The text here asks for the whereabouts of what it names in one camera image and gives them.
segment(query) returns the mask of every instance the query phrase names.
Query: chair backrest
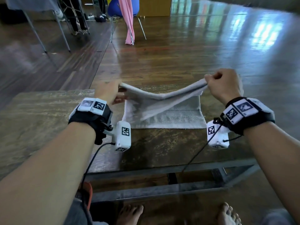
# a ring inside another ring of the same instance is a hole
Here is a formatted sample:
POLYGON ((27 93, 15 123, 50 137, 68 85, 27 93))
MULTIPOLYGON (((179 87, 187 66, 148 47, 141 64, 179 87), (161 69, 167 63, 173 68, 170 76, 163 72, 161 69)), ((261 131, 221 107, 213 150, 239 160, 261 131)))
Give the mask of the chair backrest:
MULTIPOLYGON (((133 15, 137 15, 140 10, 140 0, 131 0, 133 15)), ((107 13, 109 16, 121 16, 119 0, 111 0, 108 5, 107 13)))

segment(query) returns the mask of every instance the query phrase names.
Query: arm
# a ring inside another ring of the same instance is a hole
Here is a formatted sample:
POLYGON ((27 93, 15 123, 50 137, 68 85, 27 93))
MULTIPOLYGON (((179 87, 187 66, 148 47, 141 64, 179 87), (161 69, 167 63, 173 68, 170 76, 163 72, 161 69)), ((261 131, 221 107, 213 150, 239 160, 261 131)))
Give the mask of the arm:
MULTIPOLYGON (((242 82, 231 69, 205 75, 212 95, 226 105, 242 96, 242 82)), ((272 122, 244 130, 258 164, 283 205, 300 223, 300 142, 272 122)))
MULTIPOLYGON (((99 85, 95 97, 108 104, 120 82, 99 85)), ((63 224, 87 163, 96 134, 85 123, 70 123, 55 139, 0 182, 0 224, 63 224)))

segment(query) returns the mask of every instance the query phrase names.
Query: blue chair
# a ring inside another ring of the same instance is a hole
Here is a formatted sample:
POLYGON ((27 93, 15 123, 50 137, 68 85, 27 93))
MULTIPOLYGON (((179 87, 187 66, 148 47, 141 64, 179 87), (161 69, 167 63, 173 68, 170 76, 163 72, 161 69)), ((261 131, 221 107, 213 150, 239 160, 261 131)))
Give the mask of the blue chair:
MULTIPOLYGON (((139 23, 140 23, 140 26, 142 28, 144 37, 146 39, 146 36, 145 36, 144 30, 143 30, 141 21, 140 21, 139 17, 137 16, 137 13, 140 10, 140 0, 131 0, 131 3, 132 3, 133 16, 136 16, 137 19, 139 20, 139 23)), ((121 9, 120 9, 119 0, 111 0, 110 1, 109 5, 108 5, 107 13, 111 17, 111 22, 112 22, 112 25, 111 25, 111 34, 110 34, 110 42, 112 43, 113 42, 113 17, 114 16, 123 17, 121 9)), ((132 41, 132 45, 133 45, 133 37, 132 37, 131 30, 130 30, 130 36, 131 36, 131 41, 132 41)))

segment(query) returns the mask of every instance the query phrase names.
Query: bare foot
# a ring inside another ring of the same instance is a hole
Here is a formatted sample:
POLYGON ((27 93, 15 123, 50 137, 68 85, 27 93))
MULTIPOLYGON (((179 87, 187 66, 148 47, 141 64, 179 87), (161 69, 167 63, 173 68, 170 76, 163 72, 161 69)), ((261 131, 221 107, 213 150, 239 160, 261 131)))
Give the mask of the bare foot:
POLYGON ((116 225, 137 225, 140 215, 143 213, 143 205, 124 206, 118 216, 116 225))
POLYGON ((218 215, 218 225, 242 225, 238 214, 226 202, 222 205, 218 215))

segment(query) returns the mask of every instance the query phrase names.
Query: hand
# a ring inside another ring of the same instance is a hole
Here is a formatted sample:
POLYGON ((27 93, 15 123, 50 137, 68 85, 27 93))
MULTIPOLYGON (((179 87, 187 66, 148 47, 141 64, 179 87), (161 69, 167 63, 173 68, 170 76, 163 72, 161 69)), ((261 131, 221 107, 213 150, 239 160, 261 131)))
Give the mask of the hand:
POLYGON ((243 96, 243 84, 234 69, 219 69, 214 75, 204 76, 212 95, 226 104, 237 97, 243 96))
POLYGON ((95 89, 95 98, 102 99, 107 102, 108 105, 123 103, 127 99, 126 95, 120 95, 118 92, 125 92, 125 88, 119 87, 121 80, 114 80, 109 83, 101 82, 95 89))

